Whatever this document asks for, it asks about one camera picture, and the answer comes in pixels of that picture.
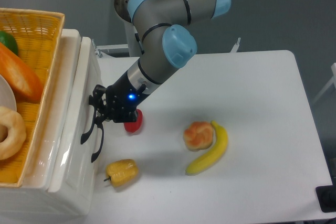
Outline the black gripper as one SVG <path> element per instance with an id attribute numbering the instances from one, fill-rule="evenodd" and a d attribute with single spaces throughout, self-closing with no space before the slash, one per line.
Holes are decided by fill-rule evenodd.
<path id="1" fill-rule="evenodd" d="M 146 84 L 135 88 L 125 72 L 113 85 L 105 88 L 97 84 L 89 95 L 89 105 L 93 106 L 91 127 L 101 124 L 106 119 L 114 123 L 133 123 L 138 119 L 137 106 L 147 98 L 144 94 Z"/>

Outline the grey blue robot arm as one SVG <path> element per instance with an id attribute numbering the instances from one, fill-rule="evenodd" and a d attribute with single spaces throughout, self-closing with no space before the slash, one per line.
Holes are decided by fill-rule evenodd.
<path id="1" fill-rule="evenodd" d="M 196 54 L 186 26 L 227 13 L 232 0 L 128 0 L 127 10 L 143 53 L 113 84 L 97 85 L 89 98 L 92 125 L 135 122 L 137 106 Z"/>

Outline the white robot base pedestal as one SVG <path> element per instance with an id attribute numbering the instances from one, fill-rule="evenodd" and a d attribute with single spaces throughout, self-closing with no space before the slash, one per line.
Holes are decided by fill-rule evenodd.
<path id="1" fill-rule="evenodd" d="M 118 45 L 97 45 L 95 40 L 92 39 L 91 41 L 96 56 L 99 58 L 102 58 L 103 55 L 115 58 L 141 56 L 144 53 L 143 46 L 128 13 L 128 0 L 114 0 L 113 6 L 117 17 L 123 22 L 127 43 Z"/>

